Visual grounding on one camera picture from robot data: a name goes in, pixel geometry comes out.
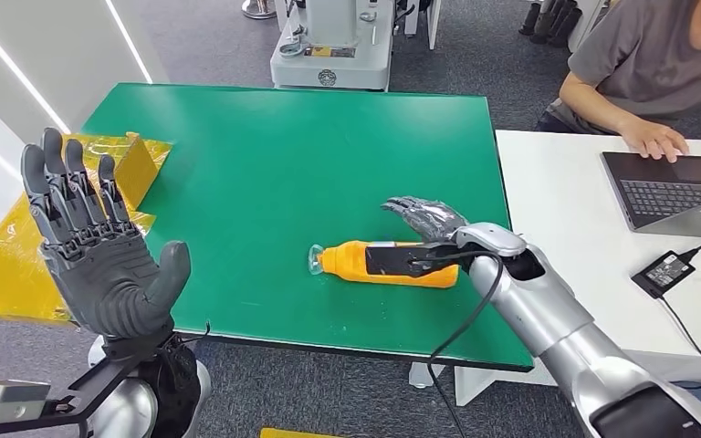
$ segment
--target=gray t-shirt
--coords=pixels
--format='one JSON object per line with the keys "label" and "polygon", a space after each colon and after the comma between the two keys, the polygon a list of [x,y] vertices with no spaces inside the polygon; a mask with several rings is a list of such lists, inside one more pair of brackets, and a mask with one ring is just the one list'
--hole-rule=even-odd
{"label": "gray t-shirt", "polygon": [[[696,1],[621,0],[569,58],[571,71],[643,119],[676,119],[701,104],[701,50],[689,39]],[[609,132],[560,99],[547,111],[577,132]]]}

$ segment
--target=orange bottle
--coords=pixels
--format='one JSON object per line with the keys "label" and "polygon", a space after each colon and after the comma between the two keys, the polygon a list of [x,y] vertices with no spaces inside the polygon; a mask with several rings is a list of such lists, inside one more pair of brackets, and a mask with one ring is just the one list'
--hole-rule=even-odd
{"label": "orange bottle", "polygon": [[448,266],[425,276],[407,276],[413,258],[407,246],[417,243],[361,242],[351,240],[324,249],[313,245],[308,253],[311,274],[334,274],[349,281],[421,287],[452,287],[458,279],[458,266]]}

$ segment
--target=power adapter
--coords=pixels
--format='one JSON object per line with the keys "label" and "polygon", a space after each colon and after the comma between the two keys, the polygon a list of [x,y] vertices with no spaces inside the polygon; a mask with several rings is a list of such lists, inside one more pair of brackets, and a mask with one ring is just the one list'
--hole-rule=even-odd
{"label": "power adapter", "polygon": [[641,272],[632,276],[631,280],[650,297],[658,299],[695,272],[695,267],[689,265],[689,261],[694,255],[692,251],[681,255],[668,251],[642,269]]}

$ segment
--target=person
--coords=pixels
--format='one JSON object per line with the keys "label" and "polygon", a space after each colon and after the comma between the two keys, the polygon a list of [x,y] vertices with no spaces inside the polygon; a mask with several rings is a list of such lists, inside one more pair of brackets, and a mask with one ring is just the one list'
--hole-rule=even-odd
{"label": "person", "polygon": [[619,134],[675,162],[689,150],[668,125],[701,105],[701,0],[619,0],[569,67],[536,130]]}

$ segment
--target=gray carpet floor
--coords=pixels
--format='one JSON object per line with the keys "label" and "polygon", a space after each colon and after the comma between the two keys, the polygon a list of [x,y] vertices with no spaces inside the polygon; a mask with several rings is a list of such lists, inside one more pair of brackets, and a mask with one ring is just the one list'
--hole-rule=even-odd
{"label": "gray carpet floor", "polygon": [[[173,82],[270,87],[275,20],[241,16],[242,0],[133,0]],[[445,2],[436,50],[425,33],[398,36],[391,90],[483,95],[497,129],[530,130],[568,72],[564,49],[517,33],[528,3]],[[701,109],[675,125],[701,138]],[[86,369],[92,337],[68,327],[0,321],[0,379],[71,383]],[[293,350],[201,342],[214,377],[202,418],[204,438],[253,438],[263,426],[345,437],[450,437],[436,391],[406,383],[408,364]],[[440,380],[450,394],[453,376]],[[580,436],[554,388],[496,383],[459,408],[469,436]],[[19,437],[76,436],[73,429]]]}

